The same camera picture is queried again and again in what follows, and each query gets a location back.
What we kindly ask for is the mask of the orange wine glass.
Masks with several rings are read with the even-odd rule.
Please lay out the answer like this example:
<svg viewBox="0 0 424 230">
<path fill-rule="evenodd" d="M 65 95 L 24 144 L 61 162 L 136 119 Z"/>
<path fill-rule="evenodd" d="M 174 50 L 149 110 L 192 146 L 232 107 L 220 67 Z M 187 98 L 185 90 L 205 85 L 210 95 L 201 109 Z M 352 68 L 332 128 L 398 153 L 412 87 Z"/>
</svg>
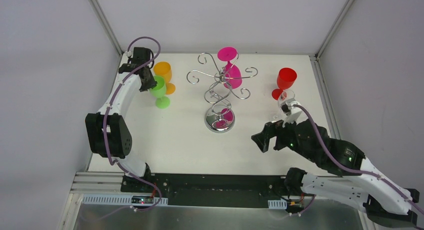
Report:
<svg viewBox="0 0 424 230">
<path fill-rule="evenodd" d="M 153 71 L 155 75 L 161 76 L 165 80 L 166 95 L 171 95 L 175 92 L 176 86 L 171 83 L 172 80 L 172 68 L 168 62 L 158 62 L 154 65 Z"/>
</svg>

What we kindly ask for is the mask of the green wine glass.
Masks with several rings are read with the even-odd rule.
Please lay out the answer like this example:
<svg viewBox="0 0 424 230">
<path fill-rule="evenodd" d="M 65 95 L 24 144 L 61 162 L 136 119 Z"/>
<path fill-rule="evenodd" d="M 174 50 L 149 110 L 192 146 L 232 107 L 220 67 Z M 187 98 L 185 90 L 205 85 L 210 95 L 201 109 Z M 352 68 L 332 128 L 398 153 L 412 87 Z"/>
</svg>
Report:
<svg viewBox="0 0 424 230">
<path fill-rule="evenodd" d="M 166 81 L 163 77 L 155 75 L 153 77 L 156 86 L 150 89 L 150 94 L 156 98 L 155 105 L 159 109 L 166 109 L 169 107 L 171 101 L 166 96 Z"/>
</svg>

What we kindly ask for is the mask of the clear wine glass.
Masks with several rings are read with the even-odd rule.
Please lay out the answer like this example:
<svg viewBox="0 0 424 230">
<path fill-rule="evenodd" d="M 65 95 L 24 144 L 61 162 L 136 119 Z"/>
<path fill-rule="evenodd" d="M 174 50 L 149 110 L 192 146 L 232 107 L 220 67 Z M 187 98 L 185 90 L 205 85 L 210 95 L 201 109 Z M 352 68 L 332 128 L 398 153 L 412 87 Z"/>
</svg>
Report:
<svg viewBox="0 0 424 230">
<path fill-rule="evenodd" d="M 272 91 L 271 95 L 277 101 L 277 111 L 274 111 L 270 116 L 270 121 L 276 122 L 287 116 L 283 111 L 283 106 L 286 105 L 287 101 L 294 99 L 295 93 L 291 89 L 275 89 Z"/>
</svg>

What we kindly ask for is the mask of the chrome wine glass rack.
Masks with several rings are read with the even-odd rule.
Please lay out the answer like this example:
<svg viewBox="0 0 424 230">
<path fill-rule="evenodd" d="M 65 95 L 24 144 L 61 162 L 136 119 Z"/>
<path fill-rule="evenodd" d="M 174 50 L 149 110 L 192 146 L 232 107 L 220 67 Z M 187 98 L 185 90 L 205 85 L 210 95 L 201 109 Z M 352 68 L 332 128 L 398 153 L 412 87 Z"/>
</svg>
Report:
<svg viewBox="0 0 424 230">
<path fill-rule="evenodd" d="M 203 94 L 203 99 L 210 105 L 204 114 L 204 123 L 206 127 L 214 133 L 225 133 L 231 130 L 236 122 L 236 117 L 232 110 L 232 104 L 229 97 L 234 96 L 239 100 L 246 100 L 250 98 L 251 92 L 247 88 L 240 88 L 239 94 L 237 94 L 237 89 L 232 89 L 231 86 L 225 88 L 224 84 L 227 83 L 225 80 L 225 66 L 219 68 L 215 58 L 207 52 L 198 55 L 198 63 L 205 65 L 207 63 L 207 56 L 212 60 L 216 73 L 208 74 L 194 69 L 187 73 L 186 80 L 188 83 L 196 85 L 200 81 L 196 76 L 197 74 L 212 78 L 213 83 Z M 244 72 L 248 75 L 242 76 L 241 80 L 254 78 L 259 73 L 258 69 L 255 67 L 247 67 Z"/>
</svg>

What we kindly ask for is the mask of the red wine glass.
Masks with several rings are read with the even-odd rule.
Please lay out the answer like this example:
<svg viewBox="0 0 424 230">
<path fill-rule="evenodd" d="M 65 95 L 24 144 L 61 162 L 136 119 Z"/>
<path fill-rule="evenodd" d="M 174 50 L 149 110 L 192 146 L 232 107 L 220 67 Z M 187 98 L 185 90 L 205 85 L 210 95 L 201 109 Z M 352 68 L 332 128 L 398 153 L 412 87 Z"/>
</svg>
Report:
<svg viewBox="0 0 424 230">
<path fill-rule="evenodd" d="M 298 75 L 296 71 L 292 68 L 285 67 L 280 69 L 276 79 L 277 88 L 274 89 L 271 93 L 273 99 L 278 100 L 279 96 L 284 90 L 287 90 L 292 87 L 292 85 L 297 79 L 297 76 Z"/>
</svg>

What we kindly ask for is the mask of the pink wine glass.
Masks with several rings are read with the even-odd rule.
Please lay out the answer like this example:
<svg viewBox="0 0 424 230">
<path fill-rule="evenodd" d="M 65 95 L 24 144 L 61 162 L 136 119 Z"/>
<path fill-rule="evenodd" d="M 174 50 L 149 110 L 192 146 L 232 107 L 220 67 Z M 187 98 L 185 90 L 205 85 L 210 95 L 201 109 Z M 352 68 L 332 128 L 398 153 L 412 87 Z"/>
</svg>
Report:
<svg viewBox="0 0 424 230">
<path fill-rule="evenodd" d="M 224 47 L 218 51 L 217 57 L 220 61 L 226 62 L 224 75 L 227 83 L 224 84 L 225 88 L 230 86 L 232 89 L 239 88 L 242 80 L 240 69 L 235 65 L 239 57 L 237 50 L 232 46 Z"/>
</svg>

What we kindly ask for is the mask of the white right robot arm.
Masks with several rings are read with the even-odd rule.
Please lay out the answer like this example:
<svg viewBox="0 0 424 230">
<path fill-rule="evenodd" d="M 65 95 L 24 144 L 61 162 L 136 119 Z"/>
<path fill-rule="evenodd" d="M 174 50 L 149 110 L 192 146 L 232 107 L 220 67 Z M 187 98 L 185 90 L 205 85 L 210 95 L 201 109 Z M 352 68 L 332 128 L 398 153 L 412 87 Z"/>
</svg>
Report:
<svg viewBox="0 0 424 230">
<path fill-rule="evenodd" d="M 325 197 L 365 213 L 367 218 L 386 228 L 416 228 L 418 215 L 414 204 L 419 191 L 402 188 L 384 177 L 353 143 L 328 136 L 324 127 L 306 120 L 301 123 L 268 122 L 251 139 L 262 152 L 283 148 L 298 153 L 328 173 L 345 178 L 351 185 L 332 183 L 300 168 L 291 167 L 283 182 L 290 195 Z"/>
</svg>

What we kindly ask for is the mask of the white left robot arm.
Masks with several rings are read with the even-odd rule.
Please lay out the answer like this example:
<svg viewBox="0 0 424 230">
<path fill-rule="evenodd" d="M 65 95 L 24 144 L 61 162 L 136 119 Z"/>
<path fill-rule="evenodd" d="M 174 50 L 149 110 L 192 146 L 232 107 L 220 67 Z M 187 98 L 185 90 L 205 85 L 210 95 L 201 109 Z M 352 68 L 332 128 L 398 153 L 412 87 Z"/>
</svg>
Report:
<svg viewBox="0 0 424 230">
<path fill-rule="evenodd" d="M 96 112 L 85 117 L 89 147 L 92 153 L 122 166 L 133 185 L 140 192 L 152 188 L 153 180 L 148 176 L 149 166 L 136 158 L 132 151 L 133 139 L 125 122 L 125 116 L 133 97 L 157 85 L 151 72 L 151 65 L 133 70 L 152 60 L 154 53 L 144 47 L 135 47 L 126 52 L 126 60 L 118 69 L 113 89 L 106 103 Z"/>
</svg>

